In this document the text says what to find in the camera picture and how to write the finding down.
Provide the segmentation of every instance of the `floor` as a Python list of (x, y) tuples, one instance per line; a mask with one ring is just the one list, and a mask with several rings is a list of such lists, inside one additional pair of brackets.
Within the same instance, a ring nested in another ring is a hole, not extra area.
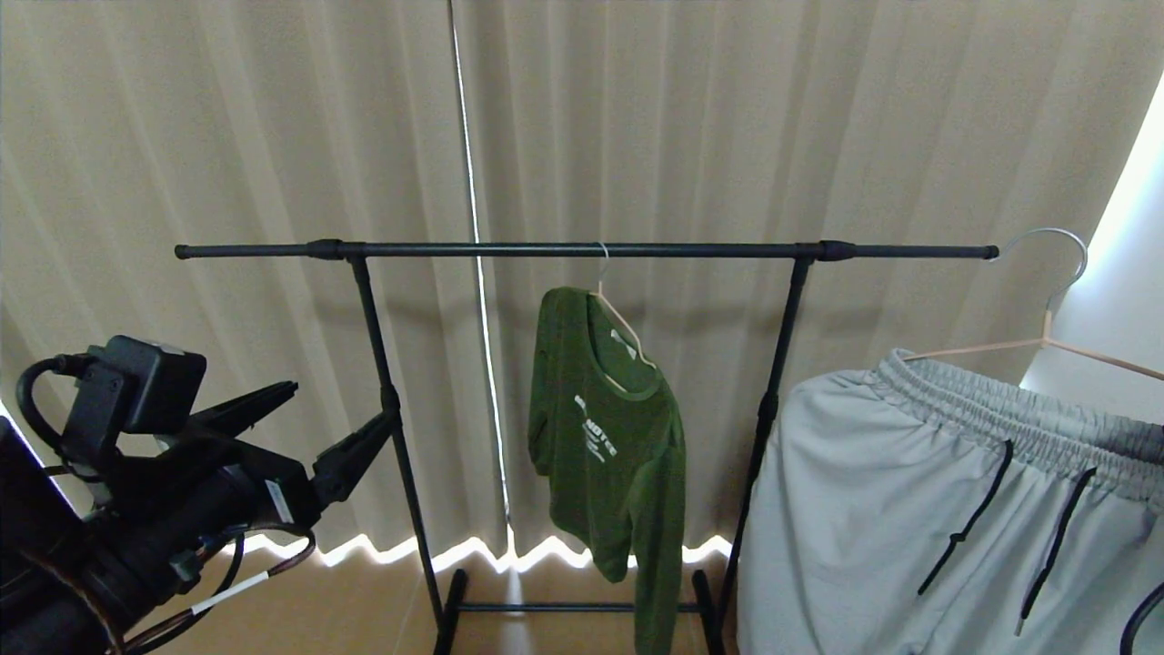
[[(257, 551), (247, 555), (240, 579), (254, 575), (277, 558)], [(514, 603), (521, 600), (630, 601), (633, 570), (627, 579), (610, 584), (592, 568), (574, 569), (556, 557), (541, 561), (525, 574), (496, 574), (481, 557), (459, 564), (469, 574), (467, 600)], [(688, 565), (682, 599), (691, 601), (690, 574), (702, 568), (717, 592), (724, 560), (714, 556)], [(208, 596), (226, 568), (226, 558), (207, 567), (203, 588), (176, 597), (141, 626), (170, 615)], [(447, 593), (453, 569), (438, 574), (441, 595)], [(725, 632), (728, 653), (737, 653), (734, 615)], [(632, 614), (464, 613), (456, 631), (456, 654), (620, 654), (633, 653)], [(402, 654), (431, 653), (436, 640), (428, 597), (417, 557), (377, 564), (353, 553), (334, 567), (314, 557), (297, 569), (223, 601), (198, 626), (156, 650), (163, 655), (247, 653), (254, 655)], [(707, 653), (700, 618), (680, 614), (672, 653)]]

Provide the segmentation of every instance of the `metal hanger hook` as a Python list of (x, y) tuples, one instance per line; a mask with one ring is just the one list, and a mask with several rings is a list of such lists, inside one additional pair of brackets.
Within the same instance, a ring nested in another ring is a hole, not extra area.
[(610, 250), (606, 249), (606, 243), (598, 241), (602, 245), (603, 255), (602, 263), (598, 264), (598, 293), (602, 293), (602, 280), (606, 277), (606, 269), (610, 268)]
[(1000, 258), (1006, 256), (1006, 254), (1010, 251), (1010, 248), (1015, 247), (1015, 244), (1018, 241), (1021, 241), (1025, 236), (1030, 236), (1031, 234), (1036, 234), (1039, 232), (1051, 232), (1055, 234), (1063, 234), (1064, 236), (1067, 236), (1069, 238), (1074, 241), (1076, 245), (1079, 247), (1079, 265), (1076, 268), (1076, 272), (1071, 276), (1071, 279), (1067, 279), (1066, 284), (1059, 286), (1058, 290), (1056, 290), (1053, 293), (1051, 293), (1049, 298), (1046, 298), (1046, 311), (1051, 311), (1051, 305), (1055, 304), (1055, 300), (1058, 299), (1058, 297), (1062, 296), (1063, 293), (1066, 293), (1067, 289), (1070, 289), (1072, 284), (1078, 282), (1079, 278), (1084, 276), (1084, 271), (1087, 270), (1087, 243), (1084, 243), (1084, 240), (1080, 238), (1078, 234), (1076, 234), (1070, 229), (1064, 229), (1062, 227), (1036, 227), (1034, 229), (1028, 229), (1027, 232), (1023, 232), (1022, 234), (1015, 236), (1014, 238), (1010, 238), (1010, 242), (1008, 242), (1006, 245), (1002, 247), (1001, 250), (999, 250), (999, 256), (987, 261), (989, 262), (999, 261)]

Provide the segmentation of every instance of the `clothes hanger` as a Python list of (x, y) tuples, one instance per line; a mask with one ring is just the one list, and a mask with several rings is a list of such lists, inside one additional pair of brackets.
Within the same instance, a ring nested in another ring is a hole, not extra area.
[(992, 259), (988, 259), (988, 261), (989, 262), (999, 261), (1020, 240), (1022, 240), (1023, 237), (1029, 236), (1031, 234), (1039, 233), (1039, 232), (1050, 232), (1050, 233), (1055, 233), (1055, 234), (1063, 234), (1064, 236), (1070, 237), (1072, 241), (1076, 242), (1076, 245), (1079, 247), (1080, 258), (1079, 258), (1079, 266), (1076, 268), (1076, 272), (1074, 272), (1074, 275), (1071, 276), (1071, 279), (1069, 279), (1067, 283), (1064, 284), (1060, 289), (1058, 289), (1057, 291), (1055, 291), (1053, 293), (1051, 293), (1051, 297), (1046, 298), (1046, 307), (1045, 307), (1045, 309), (1043, 312), (1043, 334), (1037, 340), (1022, 340), (1022, 341), (1018, 341), (1018, 342), (1003, 342), (1003, 343), (999, 343), (999, 344), (986, 344), (986, 346), (981, 346), (981, 347), (970, 347), (970, 348), (965, 348), (965, 349), (950, 349), (950, 350), (943, 350), (943, 351), (934, 351), (934, 353), (927, 353), (927, 354), (911, 355), (911, 356), (908, 356), (908, 357), (903, 357), (902, 361), (904, 361), (904, 362), (911, 362), (911, 361), (915, 361), (915, 359), (929, 359), (929, 358), (943, 357), (943, 356), (947, 356), (947, 355), (965, 355), (965, 354), (972, 354), (972, 353), (1001, 351), (1001, 350), (1010, 350), (1010, 349), (1018, 349), (1018, 348), (1023, 348), (1023, 347), (1034, 347), (1034, 346), (1037, 346), (1039, 349), (1044, 349), (1046, 347), (1051, 347), (1051, 348), (1056, 348), (1056, 349), (1064, 350), (1064, 351), (1067, 351), (1067, 353), (1073, 353), (1076, 355), (1079, 355), (1079, 356), (1083, 356), (1083, 357), (1087, 357), (1087, 358), (1094, 359), (1096, 362), (1102, 362), (1105, 364), (1110, 364), (1112, 366), (1119, 366), (1120, 369), (1126, 369), (1126, 370), (1133, 371), (1135, 373), (1148, 376), (1149, 378), (1155, 378), (1157, 380), (1164, 380), (1164, 373), (1162, 373), (1159, 371), (1152, 371), (1151, 369), (1147, 369), (1144, 366), (1140, 366), (1138, 364), (1131, 364), (1130, 362), (1124, 362), (1122, 359), (1117, 359), (1117, 358), (1114, 358), (1114, 357), (1110, 357), (1110, 356), (1107, 356), (1107, 355), (1103, 355), (1103, 354), (1100, 354), (1100, 353), (1095, 353), (1095, 351), (1091, 351), (1091, 350), (1087, 350), (1087, 349), (1081, 349), (1081, 348), (1078, 348), (1078, 347), (1073, 347), (1071, 344), (1063, 343), (1063, 342), (1060, 342), (1060, 341), (1055, 340), (1055, 339), (1051, 337), (1051, 322), (1052, 322), (1052, 320), (1055, 318), (1055, 314), (1053, 314), (1053, 311), (1052, 311), (1051, 307), (1053, 306), (1055, 300), (1058, 299), (1059, 296), (1062, 296), (1063, 293), (1066, 293), (1067, 289), (1070, 289), (1072, 284), (1074, 284), (1080, 277), (1083, 277), (1084, 271), (1087, 270), (1087, 244), (1084, 243), (1084, 240), (1080, 238), (1076, 233), (1070, 232), (1067, 229), (1063, 229), (1062, 227), (1036, 227), (1035, 229), (1029, 229), (1029, 230), (1023, 232), (1022, 234), (1015, 236), (1014, 238), (1012, 238), (1010, 242), (1007, 243), (1002, 248), (1001, 251), (999, 251), (999, 256), (996, 256), (996, 257), (994, 257)]
[[(647, 359), (646, 355), (644, 355), (644, 353), (643, 353), (643, 342), (639, 340), (638, 333), (634, 332), (634, 327), (631, 327), (631, 323), (627, 322), (625, 318), (623, 318), (622, 313), (618, 313), (618, 309), (615, 308), (615, 305), (611, 304), (611, 301), (609, 299), (606, 299), (606, 296), (602, 292), (602, 280), (603, 280), (603, 278), (606, 277), (606, 268), (610, 265), (610, 250), (606, 249), (606, 244), (603, 243), (602, 241), (598, 241), (598, 244), (602, 245), (602, 251), (603, 251), (603, 254), (605, 256), (603, 257), (602, 264), (598, 268), (598, 290), (597, 291), (590, 291), (590, 294), (594, 296), (594, 297), (596, 297), (596, 298), (598, 298), (598, 300), (602, 301), (603, 306), (605, 306), (608, 309), (610, 309), (610, 312), (612, 314), (615, 314), (615, 318), (618, 319), (618, 321), (623, 325), (623, 327), (625, 327), (626, 332), (631, 335), (631, 339), (634, 340), (634, 348), (636, 348), (636, 353), (638, 354), (639, 362), (641, 362), (643, 364), (646, 364), (651, 369), (654, 369), (655, 371), (658, 371), (659, 368), (655, 366), (655, 364), (653, 362), (651, 362), (650, 359)], [(615, 380), (613, 378), (611, 378), (610, 376), (606, 376), (606, 380), (610, 380), (610, 384), (612, 384), (616, 387), (618, 387), (619, 391), (622, 391), (624, 394), (625, 393), (630, 393), (630, 392), (626, 391), (625, 387), (623, 387), (622, 385), (619, 385), (618, 382)]]

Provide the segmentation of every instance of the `rack bottom crossbar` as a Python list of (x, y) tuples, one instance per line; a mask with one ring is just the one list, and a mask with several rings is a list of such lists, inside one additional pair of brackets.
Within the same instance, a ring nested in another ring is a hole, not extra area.
[[(445, 603), (445, 611), (441, 613), (438, 626), (435, 655), (447, 655), (453, 649), (453, 640), (456, 636), (456, 624), (462, 612), (474, 613), (526, 613), (526, 612), (615, 612), (631, 613), (634, 605), (630, 603), (466, 603), (464, 591), (469, 585), (469, 574), (464, 569), (457, 569), (453, 574), (453, 584), (449, 585), (448, 600)], [(698, 614), (703, 624), (703, 636), (708, 643), (710, 655), (723, 655), (723, 639), (719, 633), (719, 621), (716, 614), (715, 601), (711, 599), (711, 589), (708, 586), (708, 577), (703, 571), (695, 571), (691, 575), (691, 586), (695, 588), (695, 603), (681, 603), (679, 611), (686, 614)]]

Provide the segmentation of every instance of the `green long-sleeve shirt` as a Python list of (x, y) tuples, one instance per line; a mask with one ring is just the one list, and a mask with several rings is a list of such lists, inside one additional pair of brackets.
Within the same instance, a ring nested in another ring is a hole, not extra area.
[(675, 628), (686, 448), (670, 389), (632, 344), (588, 291), (546, 293), (530, 456), (549, 477), (551, 519), (590, 547), (608, 581), (626, 576), (634, 553), (634, 648), (653, 655), (670, 652)]

